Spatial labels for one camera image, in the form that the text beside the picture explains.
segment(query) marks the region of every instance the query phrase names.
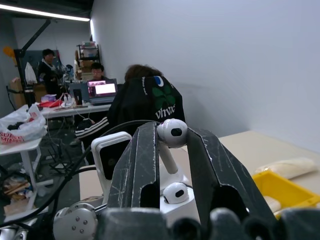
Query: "green clover logo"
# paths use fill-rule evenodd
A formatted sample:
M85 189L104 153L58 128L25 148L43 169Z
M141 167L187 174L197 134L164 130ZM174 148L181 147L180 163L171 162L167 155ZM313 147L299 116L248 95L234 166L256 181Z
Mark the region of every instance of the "green clover logo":
M152 88L152 93L156 97L155 99L155 108L160 110L164 103L168 105L174 105L176 99L171 95L171 89L168 85L165 85L163 91L157 87Z

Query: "white wall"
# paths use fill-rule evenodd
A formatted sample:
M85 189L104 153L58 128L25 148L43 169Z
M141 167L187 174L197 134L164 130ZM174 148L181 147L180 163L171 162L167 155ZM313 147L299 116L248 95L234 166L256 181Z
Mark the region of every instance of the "white wall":
M0 14L0 118L13 111L8 100L6 85L13 78L19 76L12 58L3 53L4 47L16 49L17 42L11 18L8 15Z
M107 75L159 68L191 126L256 130L320 152L320 1L95 0Z
M44 19L14 18L16 41L22 48L36 31L45 23ZM90 39L90 24L82 21L59 19L41 33L28 50L59 50L63 65L74 65L77 45Z

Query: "ceiling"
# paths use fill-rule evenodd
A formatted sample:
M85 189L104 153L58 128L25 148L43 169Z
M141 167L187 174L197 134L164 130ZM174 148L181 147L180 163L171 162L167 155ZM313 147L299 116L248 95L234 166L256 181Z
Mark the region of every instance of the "ceiling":
M94 0L0 0L0 4L3 5L82 18L90 18L93 3ZM5 11L2 9L0 11L7 12L14 17L44 18L43 16Z

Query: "laptop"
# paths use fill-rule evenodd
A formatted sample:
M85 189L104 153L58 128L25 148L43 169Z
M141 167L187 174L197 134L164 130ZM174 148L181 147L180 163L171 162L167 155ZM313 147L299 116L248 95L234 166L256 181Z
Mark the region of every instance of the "laptop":
M69 85L69 92L70 94L74 96L74 90L76 89L80 89L81 90L81 96L82 96L82 100L84 102L89 102L90 98L89 98L89 92L88 92L88 85L87 83L71 83Z
M92 105L111 104L118 91L117 80L91 80L87 82L87 89Z

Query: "brown hair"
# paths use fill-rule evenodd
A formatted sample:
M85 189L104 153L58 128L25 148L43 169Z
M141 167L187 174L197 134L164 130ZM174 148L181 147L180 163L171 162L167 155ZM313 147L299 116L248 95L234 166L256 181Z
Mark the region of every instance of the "brown hair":
M124 80L128 82L130 79L142 77L163 76L163 73L158 69L148 65L134 64L129 66L125 73Z

